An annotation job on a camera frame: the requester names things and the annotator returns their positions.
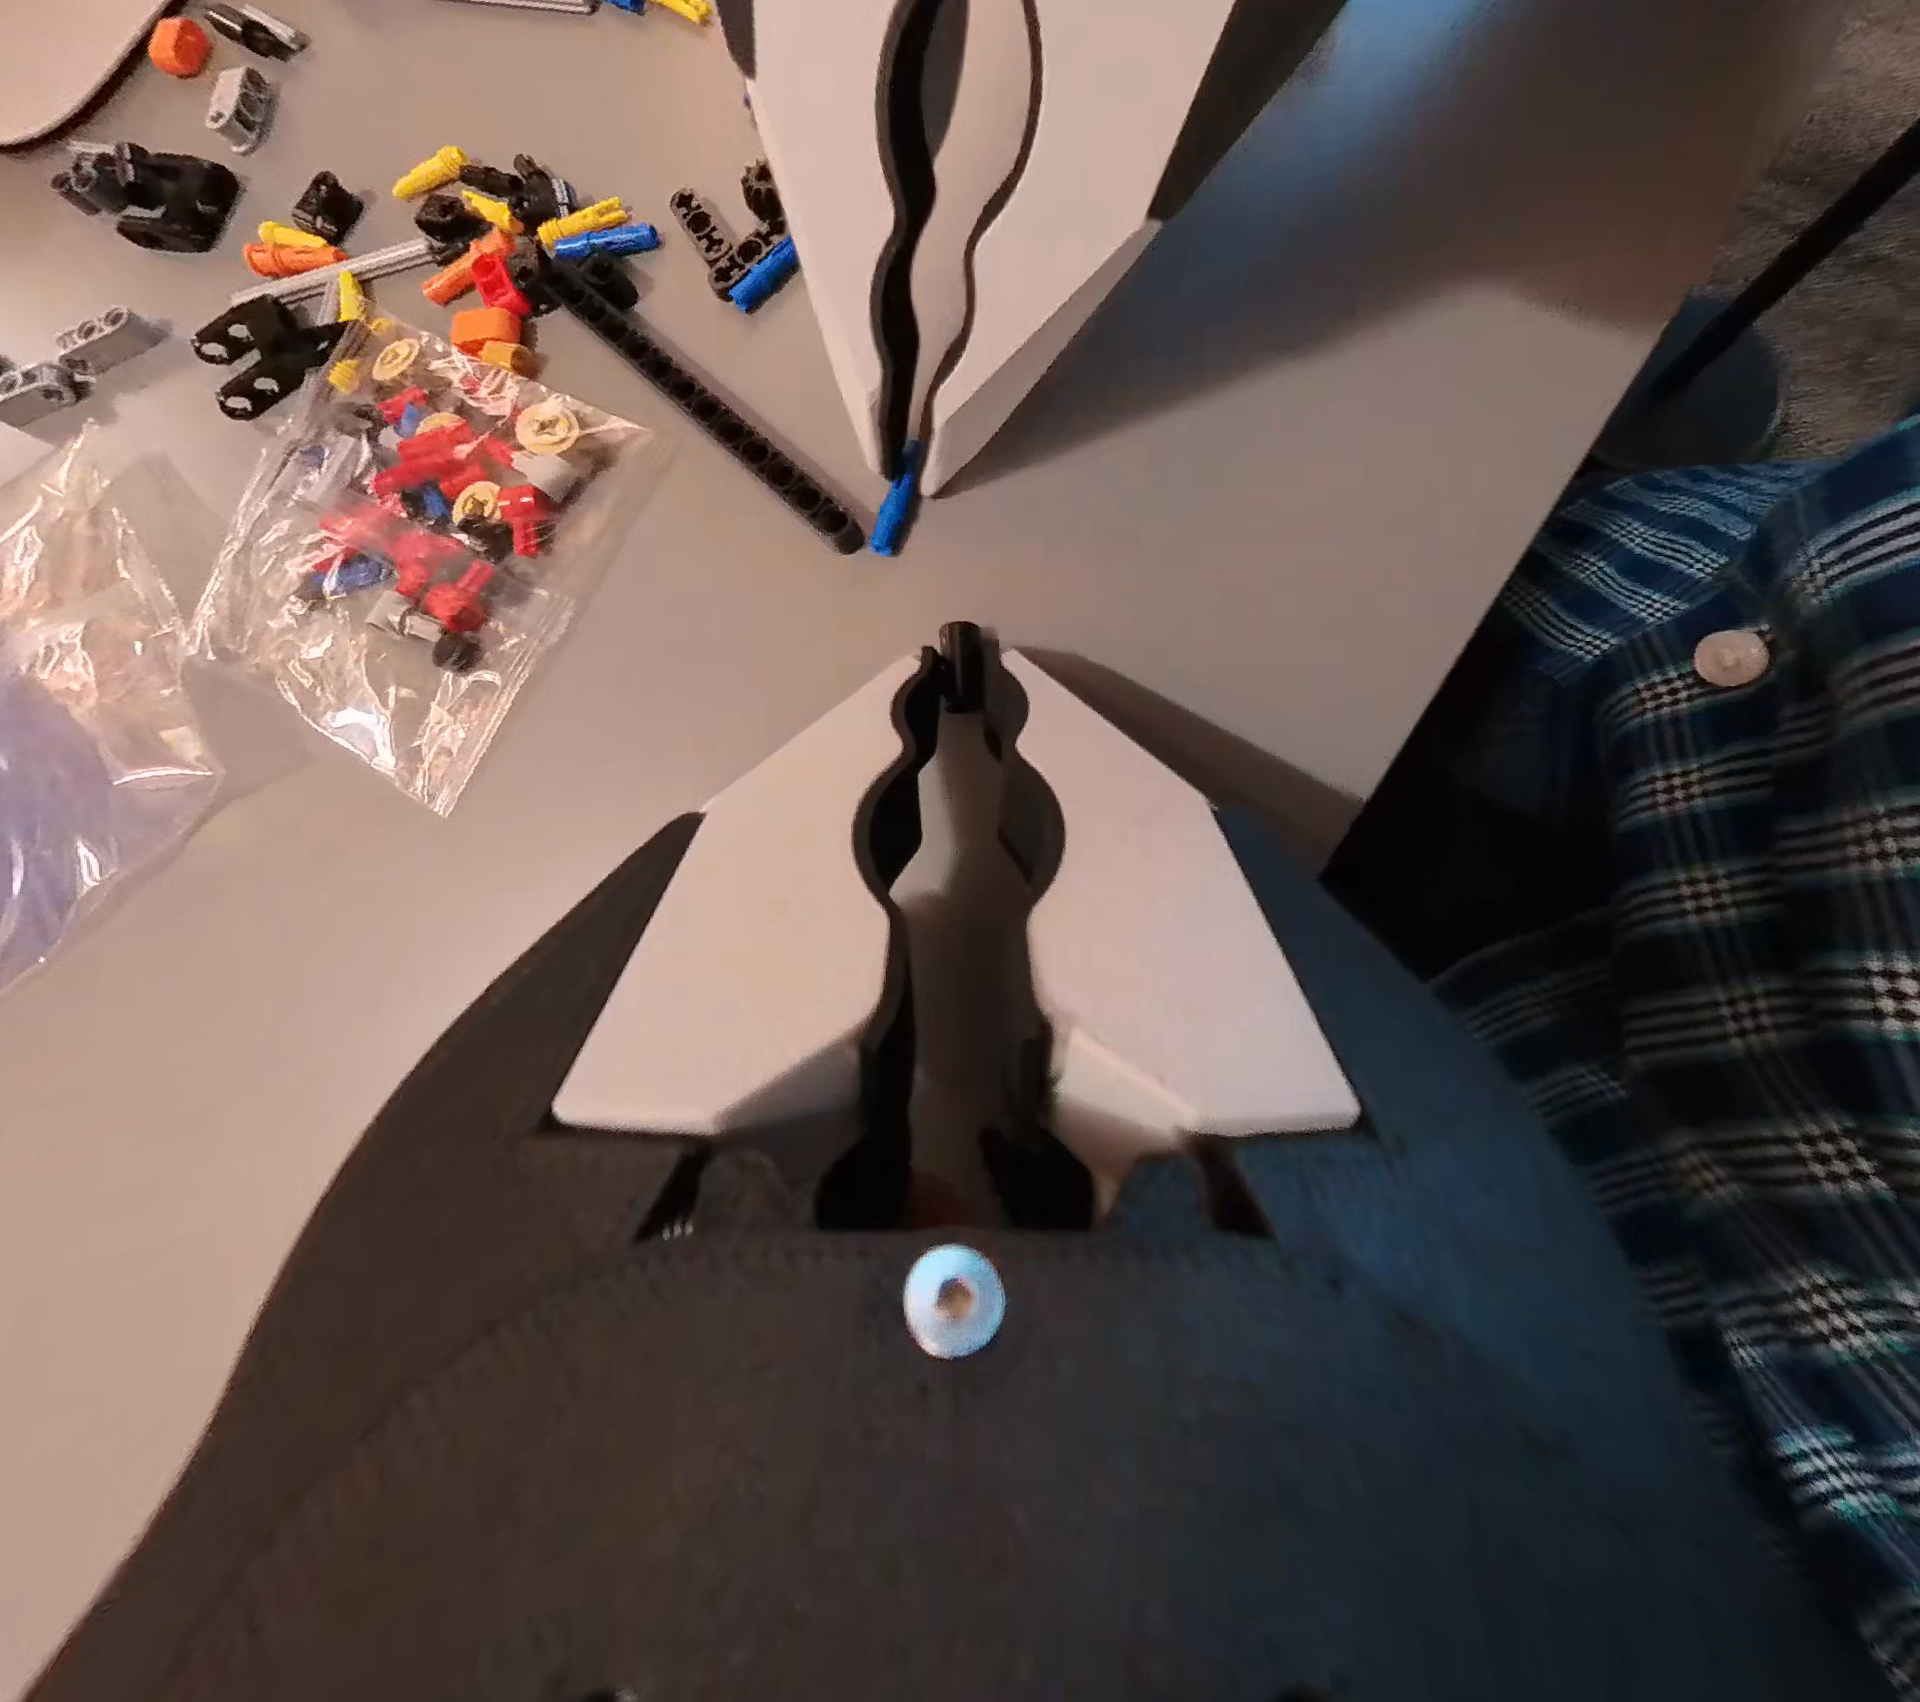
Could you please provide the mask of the clear bag of lego pieces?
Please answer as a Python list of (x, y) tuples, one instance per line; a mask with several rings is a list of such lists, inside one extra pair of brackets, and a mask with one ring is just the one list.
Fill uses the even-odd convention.
[(670, 452), (646, 423), (369, 308), (260, 455), (189, 654), (444, 817)]

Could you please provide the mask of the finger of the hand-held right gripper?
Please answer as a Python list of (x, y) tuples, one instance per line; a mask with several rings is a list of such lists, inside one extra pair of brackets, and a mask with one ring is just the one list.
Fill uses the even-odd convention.
[(933, 391), (924, 493), (950, 488), (1170, 218), (1155, 207), (1237, 0), (1027, 0), (1037, 103), (967, 255), (969, 321)]
[(920, 338), (910, 257), (933, 159), (910, 75), (935, 0), (752, 0), (748, 92), (829, 367), (878, 475), (900, 462)]

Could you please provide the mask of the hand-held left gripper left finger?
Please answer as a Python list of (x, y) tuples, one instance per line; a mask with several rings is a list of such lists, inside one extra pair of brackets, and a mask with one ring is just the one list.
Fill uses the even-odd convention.
[(757, 1147), (823, 1226), (902, 1223), (917, 1013), (897, 887), (947, 691), (938, 650), (890, 662), (705, 805), (555, 1096), (560, 1125)]

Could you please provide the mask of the large black lego connector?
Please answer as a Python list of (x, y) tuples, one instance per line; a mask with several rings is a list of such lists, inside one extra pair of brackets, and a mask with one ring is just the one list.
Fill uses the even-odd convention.
[(50, 189), (79, 212), (107, 218), (138, 249), (207, 254), (228, 227), (242, 177), (220, 159), (129, 140), (73, 140)]

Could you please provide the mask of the person's blue plaid shirt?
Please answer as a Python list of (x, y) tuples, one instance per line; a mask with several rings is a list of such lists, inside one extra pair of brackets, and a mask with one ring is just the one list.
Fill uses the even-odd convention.
[(1456, 757), (1569, 854), (1448, 962), (1749, 1504), (1917, 1697), (1919, 429), (1562, 502)]

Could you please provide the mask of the bluish clear plastic bag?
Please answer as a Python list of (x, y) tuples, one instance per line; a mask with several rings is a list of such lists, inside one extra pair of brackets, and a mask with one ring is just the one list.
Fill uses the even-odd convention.
[(3, 695), (3, 986), (181, 850), (225, 783), (196, 705), (170, 676), (105, 698), (27, 667)]

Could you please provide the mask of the black and grey lego connector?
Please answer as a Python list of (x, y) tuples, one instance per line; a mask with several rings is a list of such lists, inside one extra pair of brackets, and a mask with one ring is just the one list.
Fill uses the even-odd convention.
[(202, 14), (215, 34), (253, 58), (289, 61), (300, 58), (313, 40), (285, 17), (253, 4), (208, 1)]

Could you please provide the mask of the pile of mixed lego parts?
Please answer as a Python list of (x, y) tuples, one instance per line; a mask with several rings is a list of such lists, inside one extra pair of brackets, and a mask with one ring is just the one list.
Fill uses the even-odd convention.
[(411, 234), (372, 247), (354, 246), (360, 226), (344, 246), (327, 246), (291, 226), (292, 209), (258, 222), (242, 241), (248, 285), (234, 304), (271, 295), (300, 320), (385, 338), (395, 320), (379, 291), (413, 280), (419, 297), (450, 320), (456, 352), (523, 369), (533, 357), (526, 332), (556, 306), (517, 282), (518, 257), (578, 268), (627, 304), (629, 262), (663, 247), (660, 226), (627, 198), (582, 198), (526, 153), (501, 166), (444, 141), (409, 163), (389, 195), (407, 209)]

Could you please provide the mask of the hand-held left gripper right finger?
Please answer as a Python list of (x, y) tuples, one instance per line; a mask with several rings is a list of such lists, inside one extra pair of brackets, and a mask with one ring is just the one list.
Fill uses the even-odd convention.
[(1359, 1129), (1216, 805), (1023, 652), (982, 662), (980, 725), (1037, 1011), (979, 1136), (1008, 1220), (1087, 1229), (1149, 1162)]

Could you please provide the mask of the long black lego beam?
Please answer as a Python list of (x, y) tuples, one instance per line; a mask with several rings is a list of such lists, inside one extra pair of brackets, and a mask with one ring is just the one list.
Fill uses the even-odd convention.
[(526, 255), (513, 262), (513, 274), (520, 288), (538, 291), (540, 299), (580, 321), (837, 554), (852, 555), (867, 548), (867, 522), (838, 490), (664, 346), (627, 304), (610, 297), (589, 274), (565, 263), (537, 263)]

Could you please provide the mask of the black forked lego connector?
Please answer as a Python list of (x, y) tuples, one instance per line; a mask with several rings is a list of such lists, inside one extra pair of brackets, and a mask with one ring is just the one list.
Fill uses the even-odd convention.
[(268, 294), (244, 297), (189, 335), (195, 357), (228, 369), (213, 400), (220, 416), (258, 422), (310, 374), (322, 369), (349, 333), (349, 321), (305, 321)]

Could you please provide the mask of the crumpled clear plastic bag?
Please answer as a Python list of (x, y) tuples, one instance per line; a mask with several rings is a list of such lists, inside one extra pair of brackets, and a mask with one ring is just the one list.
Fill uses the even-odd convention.
[(117, 491), (98, 422), (5, 488), (5, 700), (37, 691), (102, 751), (166, 754), (195, 723), (181, 603)]

